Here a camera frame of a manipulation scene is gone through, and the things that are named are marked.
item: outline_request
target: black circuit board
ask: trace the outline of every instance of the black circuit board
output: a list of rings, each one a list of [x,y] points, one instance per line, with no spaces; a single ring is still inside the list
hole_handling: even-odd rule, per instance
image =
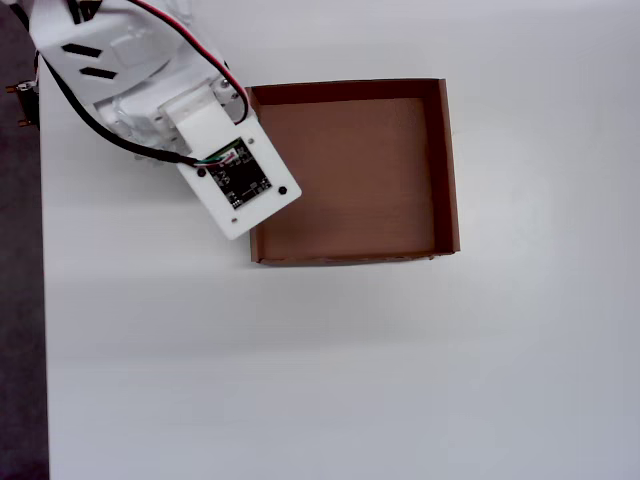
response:
[[[213,162],[209,173],[234,209],[271,188],[271,182],[241,138],[207,160]]]

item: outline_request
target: open cardboard box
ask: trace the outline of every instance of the open cardboard box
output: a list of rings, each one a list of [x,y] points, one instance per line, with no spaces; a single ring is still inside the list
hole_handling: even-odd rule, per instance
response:
[[[411,260],[460,250],[444,80],[251,90],[260,123],[302,188],[300,199],[252,230],[254,262]]]

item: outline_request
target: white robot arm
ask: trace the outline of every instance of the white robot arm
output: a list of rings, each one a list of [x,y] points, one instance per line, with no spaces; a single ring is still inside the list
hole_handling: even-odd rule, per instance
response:
[[[187,2],[2,0],[97,133],[176,163],[229,238],[301,195],[218,52],[188,30]]]

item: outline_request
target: red wire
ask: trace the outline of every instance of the red wire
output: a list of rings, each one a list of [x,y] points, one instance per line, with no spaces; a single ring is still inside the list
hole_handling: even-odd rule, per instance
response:
[[[200,53],[200,55],[205,57],[207,60],[209,60],[209,62],[211,62],[216,67],[216,69],[229,82],[229,84],[234,88],[234,90],[238,93],[238,95],[242,97],[242,101],[244,102],[244,105],[245,105],[245,112],[243,117],[235,123],[237,125],[242,121],[244,121],[244,119],[247,118],[247,115],[249,114],[249,96],[247,95],[247,91],[242,87],[242,85],[238,83],[238,81],[233,77],[231,72],[229,72],[229,70],[216,57],[211,55],[211,53],[209,53],[200,44],[200,42],[198,42],[198,40],[196,40],[196,38],[193,35],[191,35],[191,32],[189,32],[189,30],[183,27],[182,24],[180,24],[171,15],[167,14],[166,12],[163,12],[162,10],[152,5],[149,5],[146,2],[143,2],[142,0],[128,0],[128,1],[146,10],[147,12],[153,14],[154,16],[160,18],[165,23],[169,24],[173,29],[175,29],[178,33],[180,33],[191,44],[191,46],[195,48],[198,51],[198,53]]]

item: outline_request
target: black cable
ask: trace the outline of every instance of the black cable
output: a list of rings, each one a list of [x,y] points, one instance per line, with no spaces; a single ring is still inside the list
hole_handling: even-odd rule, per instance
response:
[[[80,8],[78,8],[78,2],[76,2],[76,0],[67,0],[67,5],[69,6],[69,11],[73,17],[73,23],[78,25],[82,21],[80,20]]]
[[[13,13],[16,14],[16,17],[18,17],[18,20],[20,20],[20,23],[24,25],[24,28],[26,28],[27,31],[29,31],[29,17],[24,12],[24,10],[22,10],[22,7],[17,3],[12,3],[11,5],[9,5],[9,8],[13,11]]]
[[[119,137],[111,130],[104,127],[100,122],[98,122],[95,118],[91,116],[89,112],[84,108],[84,106],[80,103],[80,101],[73,94],[69,85],[65,83],[65,81],[58,75],[51,64],[44,59],[45,63],[49,67],[51,71],[51,75],[53,79],[56,81],[60,90],[62,90],[62,94],[65,96],[71,107],[75,110],[78,116],[84,120],[84,122],[98,135],[100,135],[105,140],[117,145],[118,147],[127,150],[131,153],[135,153],[137,155],[142,155],[149,158],[154,158],[156,160],[160,160],[161,162],[167,163],[184,163],[193,167],[198,160],[191,157],[185,157],[184,155],[180,155],[175,152],[168,152],[166,150],[158,150],[151,147],[145,147],[144,145],[138,145],[137,143],[130,142],[125,140],[122,137]]]

